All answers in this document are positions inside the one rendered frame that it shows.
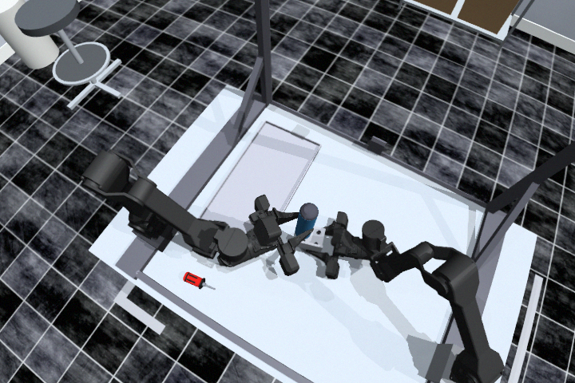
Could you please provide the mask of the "grey l-shaped bracket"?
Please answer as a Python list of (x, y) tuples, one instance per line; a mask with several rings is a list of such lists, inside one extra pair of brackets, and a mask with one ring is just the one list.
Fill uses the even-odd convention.
[[(310, 237), (308, 239), (305, 239), (305, 241), (302, 241), (297, 247), (301, 247), (311, 251), (321, 252), (321, 250), (323, 249), (322, 245), (326, 228), (316, 226), (314, 226), (313, 228), (314, 231), (311, 233)], [(317, 231), (321, 231), (321, 234), (317, 234)], [(317, 242), (318, 244), (315, 244), (315, 242)]]

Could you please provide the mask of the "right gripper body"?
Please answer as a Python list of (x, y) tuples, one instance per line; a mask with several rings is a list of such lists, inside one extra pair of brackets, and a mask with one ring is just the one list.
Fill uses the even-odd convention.
[[(270, 207), (270, 203), (268, 202), (266, 195), (258, 196), (255, 199), (255, 210), (256, 211), (264, 210), (264, 213), (266, 216), (274, 215), (276, 218), (274, 211), (268, 210), (269, 207)], [(276, 220), (277, 220), (277, 218), (276, 218)], [(255, 236), (250, 237), (248, 231), (247, 231), (246, 236), (248, 237), (248, 250), (250, 252), (252, 259), (257, 258), (260, 255), (263, 255), (263, 254), (265, 254), (269, 251), (275, 250), (277, 248), (277, 250), (280, 254), (279, 263), (282, 267), (284, 274), (287, 276), (290, 276), (290, 275), (297, 273), (297, 271), (299, 270), (299, 264), (298, 264), (295, 256), (292, 254), (293, 250), (292, 250), (289, 242), (284, 244), (281, 237), (279, 237), (277, 239), (277, 242), (278, 242), (277, 246), (274, 246), (270, 249), (257, 250), (254, 246), (255, 244), (258, 243), (256, 240), (256, 237)]]

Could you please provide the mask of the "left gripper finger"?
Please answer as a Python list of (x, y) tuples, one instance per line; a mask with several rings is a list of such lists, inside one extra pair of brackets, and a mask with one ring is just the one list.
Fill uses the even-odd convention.
[(316, 258), (322, 260), (325, 263), (325, 265), (327, 266), (327, 258), (329, 255), (327, 252), (323, 253), (323, 252), (315, 252), (315, 251), (309, 251), (309, 250), (306, 250), (306, 252), (308, 252), (309, 254), (314, 255)]
[(327, 227), (323, 227), (323, 228), (326, 228), (325, 235), (333, 236), (334, 225), (335, 225), (335, 221), (333, 221), (333, 223), (331, 225), (329, 225)]

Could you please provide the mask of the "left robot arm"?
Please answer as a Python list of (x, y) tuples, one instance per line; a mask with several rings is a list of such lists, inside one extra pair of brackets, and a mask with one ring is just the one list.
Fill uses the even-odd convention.
[[(352, 246), (358, 237), (343, 228), (335, 228), (333, 232), (334, 253), (354, 254)], [(490, 348), (478, 309), (475, 296), (479, 275), (474, 260), (453, 247), (435, 246), (427, 241), (400, 254), (392, 241), (388, 244), (386, 241), (382, 222), (371, 219), (363, 224), (361, 259), (370, 257), (377, 278), (390, 282), (402, 272), (416, 268), (424, 283), (450, 303), (465, 348), (454, 361), (450, 379), (456, 383), (495, 383), (505, 366), (500, 354)], [(423, 265), (432, 258), (445, 262), (431, 274)]]

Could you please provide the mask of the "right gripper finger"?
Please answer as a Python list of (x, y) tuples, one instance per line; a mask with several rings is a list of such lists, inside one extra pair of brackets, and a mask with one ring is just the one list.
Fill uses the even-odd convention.
[[(313, 231), (314, 231), (314, 229), (312, 228), (312, 229), (307, 230), (307, 231), (305, 231), (304, 233), (302, 233), (302, 234), (300, 234), (300, 235), (297, 235), (296, 237), (291, 238), (291, 239), (289, 239), (289, 240), (287, 241), (287, 242), (290, 243), (291, 248), (292, 248), (292, 250), (293, 250), (293, 253), (292, 253), (292, 254), (295, 254), (295, 248), (296, 248), (307, 236), (309, 236)], [(301, 241), (300, 241), (300, 240), (301, 240)], [(299, 241), (300, 241), (300, 242), (299, 242)], [(296, 244), (297, 244), (297, 245), (296, 245)], [(296, 245), (296, 246), (295, 246), (295, 245)]]
[(276, 215), (276, 222), (279, 225), (292, 221), (293, 219), (298, 219), (299, 212), (281, 212), (277, 211), (275, 207), (272, 208)]

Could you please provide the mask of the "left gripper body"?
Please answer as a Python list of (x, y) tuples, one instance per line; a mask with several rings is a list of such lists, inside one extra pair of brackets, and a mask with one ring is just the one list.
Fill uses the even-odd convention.
[[(343, 211), (338, 211), (337, 217), (336, 217), (336, 222), (334, 225), (334, 229), (335, 228), (347, 229), (348, 221), (349, 220), (348, 220), (347, 213), (345, 213)], [(356, 236), (356, 237), (358, 237), (358, 236)], [(340, 257), (349, 257), (349, 258), (361, 259), (362, 245), (363, 245), (362, 239), (360, 237), (358, 237), (358, 242), (353, 242), (353, 246), (352, 246), (352, 248), (355, 248), (355, 253), (354, 254), (348, 254), (347, 256), (340, 256)], [(333, 250), (333, 254), (331, 256), (328, 255), (328, 258), (327, 258), (327, 267), (325, 270), (325, 275), (329, 279), (337, 279), (338, 275), (339, 275), (339, 268), (340, 268), (339, 263), (338, 263), (339, 256), (337, 254), (335, 254), (334, 251), (335, 251), (335, 247)]]

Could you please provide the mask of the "red screwdriver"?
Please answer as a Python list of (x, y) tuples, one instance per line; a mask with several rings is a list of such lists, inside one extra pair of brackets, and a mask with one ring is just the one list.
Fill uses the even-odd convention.
[(184, 282), (188, 282), (194, 286), (198, 286), (199, 289), (203, 288), (203, 286), (206, 286), (208, 288), (211, 288), (213, 290), (215, 290), (216, 288), (209, 286), (206, 284), (205, 282), (205, 278), (201, 278), (195, 274), (192, 274), (190, 272), (186, 272), (184, 277), (183, 277)]

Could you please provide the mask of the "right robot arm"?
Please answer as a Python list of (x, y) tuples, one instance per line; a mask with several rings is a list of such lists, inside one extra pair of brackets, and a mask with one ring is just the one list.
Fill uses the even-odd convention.
[[(134, 185), (129, 182), (128, 166), (139, 177)], [(140, 174), (133, 161), (119, 152), (102, 149), (81, 180), (90, 191), (111, 202), (119, 202), (129, 211), (128, 226), (143, 235), (157, 240), (169, 224), (198, 255), (214, 259), (216, 253), (220, 253), (217, 257), (220, 266), (234, 267), (252, 259), (244, 231), (226, 222), (195, 217), (159, 190), (151, 179)], [(258, 210), (248, 218), (254, 225), (248, 233), (256, 237), (257, 250), (278, 245), (282, 231), (274, 215), (266, 216), (264, 210)]]

